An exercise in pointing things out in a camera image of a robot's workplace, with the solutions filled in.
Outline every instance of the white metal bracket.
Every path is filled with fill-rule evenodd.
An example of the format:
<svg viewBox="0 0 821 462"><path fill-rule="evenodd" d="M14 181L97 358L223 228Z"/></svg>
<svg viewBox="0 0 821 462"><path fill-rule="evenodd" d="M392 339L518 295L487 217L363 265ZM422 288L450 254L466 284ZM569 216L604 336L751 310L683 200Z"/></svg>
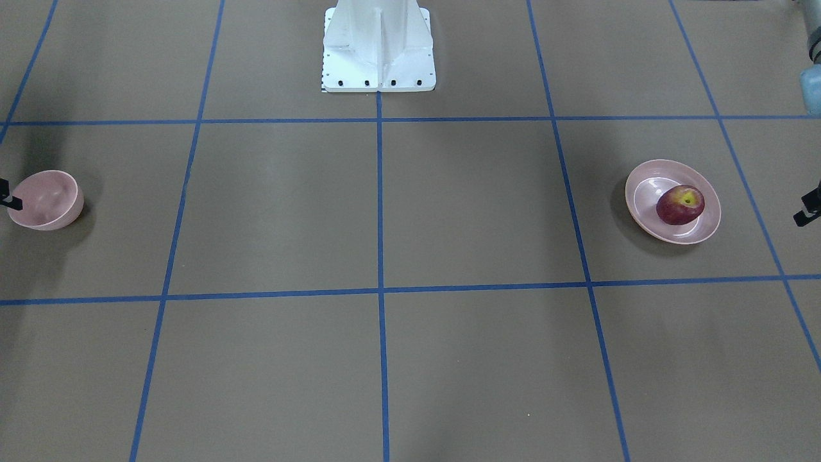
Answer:
<svg viewBox="0 0 821 462"><path fill-rule="evenodd" d="M339 0L325 12L322 90L430 91L430 12L416 0Z"/></svg>

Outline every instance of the bowl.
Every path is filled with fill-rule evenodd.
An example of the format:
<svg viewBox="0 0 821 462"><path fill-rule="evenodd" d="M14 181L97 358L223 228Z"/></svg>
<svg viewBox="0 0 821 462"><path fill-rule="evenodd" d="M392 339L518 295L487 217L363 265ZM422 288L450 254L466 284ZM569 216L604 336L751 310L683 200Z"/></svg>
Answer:
<svg viewBox="0 0 821 462"><path fill-rule="evenodd" d="M77 181L60 170L31 175L12 195L23 200L23 210L8 209L11 220L38 231L65 228L80 216L85 203Z"/></svg>
<svg viewBox="0 0 821 462"><path fill-rule="evenodd" d="M666 224L656 213L658 199L680 184L695 186L704 195L704 212L688 224ZM655 159L639 165L624 187L627 209L639 226L667 243L697 244L707 240L721 222L721 203L707 179L675 160Z"/></svg>

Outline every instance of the plate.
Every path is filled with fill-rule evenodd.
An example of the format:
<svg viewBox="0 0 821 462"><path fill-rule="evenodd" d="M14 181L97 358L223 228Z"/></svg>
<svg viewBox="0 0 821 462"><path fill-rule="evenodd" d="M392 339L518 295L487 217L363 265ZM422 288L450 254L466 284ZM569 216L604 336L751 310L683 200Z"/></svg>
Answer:
<svg viewBox="0 0 821 462"><path fill-rule="evenodd" d="M704 212L688 224L666 224L656 213L658 199L680 184L695 186L704 195ZM639 165L624 188L627 209L639 226L667 243L696 244L712 236L721 222L721 203L713 185L692 168L675 160L655 159Z"/></svg>

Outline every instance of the grid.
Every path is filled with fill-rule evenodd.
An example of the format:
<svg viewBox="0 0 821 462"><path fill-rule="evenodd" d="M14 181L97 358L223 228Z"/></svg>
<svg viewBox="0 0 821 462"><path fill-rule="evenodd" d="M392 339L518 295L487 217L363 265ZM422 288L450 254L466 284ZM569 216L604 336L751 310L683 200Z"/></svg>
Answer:
<svg viewBox="0 0 821 462"><path fill-rule="evenodd" d="M140 400L139 413L135 423L134 438L131 447L130 460L136 461L138 450L140 446L140 435L142 431L143 419L146 410L146 405L149 400L149 392L151 387L151 379L154 369L154 360L156 359L158 342L160 341L163 316L165 313L166 303L169 301L182 300L210 300L210 299L231 299L231 298L282 298L282 297L322 297L322 296L344 296L355 294L374 294L378 296L378 316L379 316L379 339L380 339L380 357L381 357L381 373L382 373L382 423L383 423L383 458L388 461L390 459L390 432L388 427L389 422L389 400L388 400L388 347L386 339L386 317L385 317L385 294L389 293L424 293L424 292L457 292L457 291L494 291L494 290L527 290L527 289L561 289L561 288L580 288L587 289L589 296L589 304L593 313L593 318L596 327L596 333L599 339L599 347L601 350L601 359L604 366L604 371L608 381L608 389L612 401L612 411L616 419L617 429L621 442L621 449L625 461L631 459L628 448L628 437L625 434L624 426L621 421L621 411L617 397L617 384L612 377L610 362L608 359L607 342L605 334L599 320L599 310L596 302L596 295L594 289L597 287L618 287L618 286L639 286L639 285L665 285L665 284L718 284L718 283L752 283L764 281L780 281L790 299L791 305L795 311L796 318L800 323L801 329L806 337L807 345L814 357L814 361L821 371L821 358L815 342L806 325L804 316L792 292L790 282L797 280L821 280L821 273L817 274L787 274L779 260L773 241L770 238L767 226L759 211L759 207L754 198L754 194L747 182L744 169L741 162L736 155L731 137L725 127L726 120L799 120L799 119L816 119L817 117L797 114L797 115L744 115L744 114L722 114L718 110L718 106L713 98L710 86L707 79L702 72L699 60L693 49L690 39L688 37L686 28L679 15L676 5L673 0L668 0L669 6L672 10L678 27L681 31L681 38L684 40L689 51L692 62L698 72L701 83L704 87L704 92L707 95L710 105L712 107L712 114L705 115L671 115L671 116L557 116L553 108L553 98L551 96L550 85L548 82L548 70L545 67L542 50L539 42L539 32L534 19L533 6L530 0L526 0L527 10L530 15L530 26L532 29L534 45L536 49L536 56L534 59L538 60L539 69L541 71L541 78L544 84L544 97L547 100L549 116L532 116L532 117L450 117L450 118L387 118L383 116L383 103L380 93L376 94L376 117L375 118L204 118L205 102L209 91L209 80L211 76L211 69L213 66L214 56L218 49L219 32L222 24L222 15L225 8L225 0L220 0L217 14L216 24L213 29L213 39L211 42L211 49L209 55L208 66L204 75L202 84L202 92L200 97L199 110L196 118L192 119L157 119L157 120L91 120L91 121L13 121L14 113L17 105L20 103L21 96L29 79L30 73L34 68L39 51L48 33L54 13L57 9L58 0L53 0L52 5L48 11L48 16L44 23L42 33L39 37L37 45L32 53L28 67L25 70L25 75L18 87L15 98L11 108L2 123L2 130L0 130L0 143L2 143L7 130L10 127L30 127L30 126L97 126L97 125L188 125L194 128L194 135L190 144L190 152L186 166L186 173L182 183L182 189L179 199L179 206L177 208L177 220L174 227L171 248L168 253L167 269L163 282L163 289L160 294L135 295L124 297L86 297L86 298L35 298L35 299L8 299L0 300L0 306L24 306L24 305L55 305L55 304L88 304L88 303L135 303L135 302L154 302L158 303L158 313L156 324L154 327L154 336L151 343L151 350L149 361L146 368L144 386ZM736 276L736 277L715 277L715 278L683 278L683 279L656 279L656 280L593 280L587 263L587 256L585 253L585 245L580 231L579 220L576 213L576 205L574 202L574 193L571 187L570 177L567 172L566 162L562 149L562 138L558 123L561 121L609 121L609 120L709 120L715 121L721 129L727 149L736 166L739 178L744 186L746 195L752 205L755 217L758 221L760 232L768 245L768 250L772 256L773 262L777 267L776 275L751 275L751 276ZM556 142L557 152L559 156L559 163L562 168L562 177L566 189L566 198L570 206L571 217L574 231L576 234L576 242L578 245L579 258L584 272L584 280L574 282L544 282L541 284L474 284L474 285L441 285L441 286L403 286L390 287L386 286L384 278L384 242L383 242L383 125L385 123L395 122L530 122L542 121L550 122L553 130L553 135ZM200 134L200 128L204 124L261 124L261 123L367 123L375 124L377 137L377 204L378 204L378 283L376 287L364 287L353 289L328 289L328 290L294 290L294 291L271 291L271 292L247 292L247 293L185 293L185 294L170 294L169 286L171 283L172 273L174 270L174 261L177 253L177 241L180 236L182 220L186 208L186 189L190 180L190 173L195 156L197 152L197 142Z"/></svg>

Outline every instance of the red apple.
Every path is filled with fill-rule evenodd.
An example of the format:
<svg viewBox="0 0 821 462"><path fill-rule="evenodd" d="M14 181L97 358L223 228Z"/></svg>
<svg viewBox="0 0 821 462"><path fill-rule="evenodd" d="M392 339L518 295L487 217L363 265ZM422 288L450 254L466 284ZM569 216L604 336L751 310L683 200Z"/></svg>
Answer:
<svg viewBox="0 0 821 462"><path fill-rule="evenodd" d="M704 195L695 186L680 184L662 194L656 203L658 217L667 224L688 224L704 211Z"/></svg>

